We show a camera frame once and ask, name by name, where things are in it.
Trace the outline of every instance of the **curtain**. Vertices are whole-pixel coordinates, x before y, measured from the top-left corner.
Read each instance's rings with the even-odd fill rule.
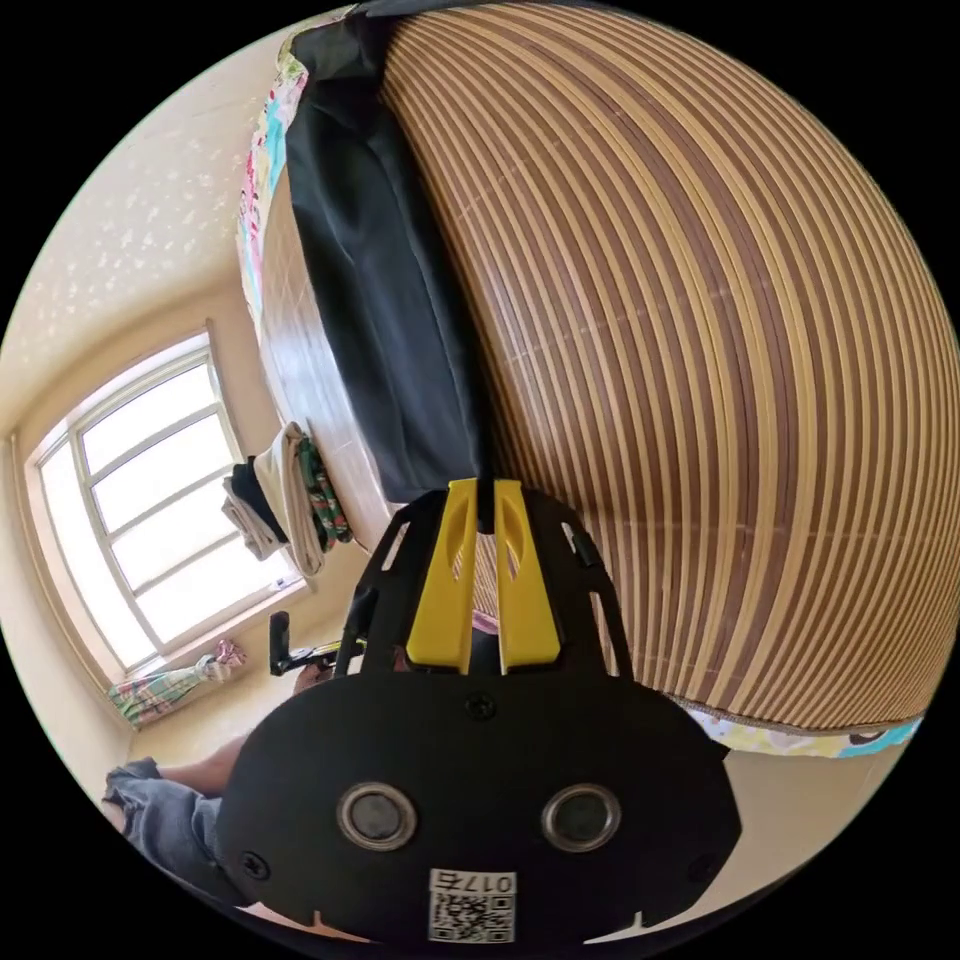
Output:
[[[111,687],[108,696],[124,719],[139,729],[171,713],[177,703],[200,684],[225,683],[246,659],[240,646],[221,640],[216,653],[206,654],[192,667],[125,680]]]

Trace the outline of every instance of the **window frame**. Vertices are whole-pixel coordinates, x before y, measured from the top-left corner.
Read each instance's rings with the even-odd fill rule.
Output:
[[[196,343],[200,338],[191,339],[193,343]],[[154,516],[160,510],[177,503],[190,493],[200,489],[205,484],[211,483],[220,477],[229,476],[232,469],[232,463],[179,489],[176,493],[166,497],[158,504],[154,504],[114,531],[107,530],[107,525],[104,523],[102,512],[93,493],[94,486],[102,479],[109,476],[111,473],[118,470],[125,464],[130,463],[136,457],[151,449],[151,447],[155,446],[157,443],[162,442],[168,437],[175,436],[178,432],[186,429],[193,423],[198,423],[201,420],[207,419],[213,415],[216,415],[219,420],[220,427],[226,439],[228,449],[230,450],[233,463],[241,462],[243,460],[243,454],[240,450],[236,433],[233,429],[229,411],[223,395],[220,377],[217,374],[213,345],[209,338],[203,337],[201,345],[191,345],[189,349],[184,350],[182,353],[172,359],[161,359],[164,354],[169,355],[167,351],[163,351],[160,356],[154,358],[158,361],[155,365],[150,365],[145,372],[140,373],[132,378],[125,378],[126,382],[124,382],[122,386],[119,386],[115,391],[111,391],[106,395],[104,395],[103,391],[98,391],[95,395],[97,399],[94,402],[83,404],[78,407],[74,411],[73,416],[67,418],[67,420],[61,423],[60,428],[57,431],[59,436],[53,439],[52,442],[45,443],[43,445],[42,452],[38,452],[38,456],[32,463],[32,468],[36,471],[36,475],[40,481],[38,485],[38,492],[41,497],[42,507],[47,516],[50,518],[50,527],[53,533],[57,551],[59,553],[58,561],[64,568],[64,572],[70,580],[72,590],[75,593],[76,598],[82,604],[86,616],[94,625],[100,639],[111,652],[112,656],[116,659],[126,676],[137,675],[141,673],[147,665],[152,665],[156,661],[166,661],[171,657],[175,657],[183,648],[196,643],[207,635],[213,634],[231,621],[236,621],[238,618],[243,618],[245,614],[249,615],[254,613],[264,604],[271,602],[287,591],[303,586],[305,583],[303,577],[297,572],[295,565],[291,562],[289,554],[287,553],[285,556],[290,570],[288,576],[276,580],[272,584],[267,584],[252,594],[248,594],[246,597],[230,605],[229,607],[218,611],[210,617],[207,617],[200,623],[194,624],[189,630],[180,633],[176,637],[164,642],[150,625],[138,602],[138,598],[140,596],[142,596],[151,587],[162,583],[169,577],[173,576],[184,568],[189,567],[192,563],[202,559],[204,556],[212,553],[219,547],[239,540],[242,537],[242,534],[239,530],[235,533],[231,532],[229,535],[218,539],[213,544],[208,544],[199,551],[196,551],[189,557],[179,561],[172,567],[163,571],[161,574],[151,578],[145,583],[139,584],[136,587],[133,587],[130,583],[128,583],[127,578],[124,575],[123,570],[121,569],[113,551],[113,544],[124,533],[132,530],[149,517]],[[83,437],[87,431],[92,429],[98,423],[105,420],[107,417],[115,413],[126,404],[132,402],[153,388],[158,387],[163,383],[166,383],[169,380],[172,380],[173,378],[200,366],[205,366],[207,369],[211,386],[213,388],[213,393],[216,398],[214,403],[208,404],[201,410],[195,411],[186,417],[180,418],[173,424],[166,425],[162,429],[156,431],[150,437],[139,441],[129,450],[125,451],[121,456],[114,458],[114,460],[99,470],[91,471],[89,469],[87,457],[83,447]],[[47,498],[46,484],[43,481],[42,471],[44,465],[55,454],[59,453],[63,449],[64,445],[69,445],[71,448],[73,469],[76,473],[77,481],[80,486],[80,493],[86,509],[87,521],[90,523],[94,538],[107,565],[107,569],[113,578],[116,588],[120,591],[120,595],[127,603],[131,614],[143,629],[147,639],[150,641],[150,644],[153,647],[153,650],[150,653],[135,663],[130,664],[129,666],[126,665],[123,658],[114,649],[110,639],[104,634],[96,618],[93,617],[89,606],[87,605],[86,598],[77,585],[73,573],[70,570],[69,564],[66,563],[66,555],[61,543],[60,531],[57,529],[56,523],[53,522],[53,516],[50,512],[50,504]]]

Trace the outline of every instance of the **textured ceiling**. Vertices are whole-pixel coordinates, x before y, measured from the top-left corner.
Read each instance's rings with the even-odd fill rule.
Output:
[[[212,67],[143,120],[61,217],[0,349],[0,424],[100,340],[236,262],[250,138],[290,28]]]

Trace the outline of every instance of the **window pane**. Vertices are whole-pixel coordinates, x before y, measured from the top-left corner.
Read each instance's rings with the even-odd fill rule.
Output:
[[[131,589],[235,533],[220,510],[223,501],[223,483],[214,480],[119,537],[113,553]]]
[[[194,367],[115,410],[83,435],[91,473],[102,470],[141,440],[216,402],[207,365]]]
[[[116,530],[233,457],[216,415],[145,450],[104,477],[93,492],[108,530]]]
[[[67,569],[104,639],[123,665],[130,667],[155,651],[100,551],[84,508],[70,445],[61,447],[40,474]]]
[[[148,590],[140,609],[168,643],[289,573],[283,553],[261,563],[237,538]]]

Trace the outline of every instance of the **qr code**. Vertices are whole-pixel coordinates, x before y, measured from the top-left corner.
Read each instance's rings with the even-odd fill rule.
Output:
[[[431,871],[431,940],[512,943],[515,912],[516,874]]]

